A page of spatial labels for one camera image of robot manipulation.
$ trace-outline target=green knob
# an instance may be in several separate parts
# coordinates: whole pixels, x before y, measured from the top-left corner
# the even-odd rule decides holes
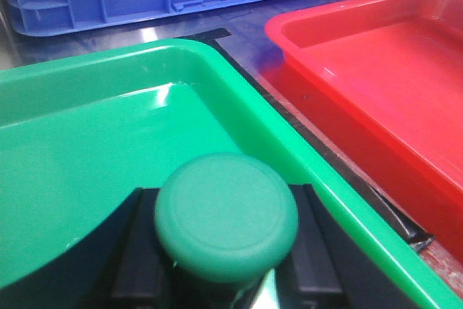
[[[277,266],[297,233],[285,181],[245,155],[216,153],[179,167],[161,189],[155,226],[166,252],[209,282],[249,284]]]

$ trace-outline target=green round cap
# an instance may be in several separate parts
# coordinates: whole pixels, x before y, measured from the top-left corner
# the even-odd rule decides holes
[[[235,153],[198,157],[161,189],[155,226],[166,252],[201,279],[251,282],[278,265],[297,233],[297,207],[266,164]]]

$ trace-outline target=green tray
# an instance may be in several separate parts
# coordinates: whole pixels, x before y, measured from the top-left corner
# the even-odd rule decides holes
[[[246,153],[312,183],[424,308],[462,302],[212,48],[179,39],[0,72],[0,288],[65,252],[135,187],[204,153]]]

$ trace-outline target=black plastic part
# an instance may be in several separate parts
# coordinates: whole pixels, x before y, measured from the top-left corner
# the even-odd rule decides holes
[[[0,308],[101,309],[139,194],[139,190],[134,191],[102,224],[66,253],[0,290]]]
[[[169,304],[168,263],[153,228],[157,189],[141,192],[110,294],[111,309],[156,309]]]
[[[372,187],[371,190],[373,191],[373,195],[368,200],[369,204],[413,250],[420,253],[433,242],[434,235],[427,233],[423,228],[418,226],[377,190]]]
[[[140,193],[119,260],[108,309],[248,309],[257,283],[237,298],[228,286],[206,284],[179,267],[163,251],[154,229],[158,189]]]
[[[276,269],[284,309],[345,308],[348,300],[338,280],[320,229],[302,186],[291,186],[299,213],[299,230],[289,256]]]
[[[313,188],[304,185],[304,189],[352,307],[356,309],[419,308],[337,224]]]

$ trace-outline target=red tray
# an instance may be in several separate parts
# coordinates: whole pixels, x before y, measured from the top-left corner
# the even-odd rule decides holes
[[[282,94],[463,262],[463,0],[348,0],[266,32],[299,73]]]

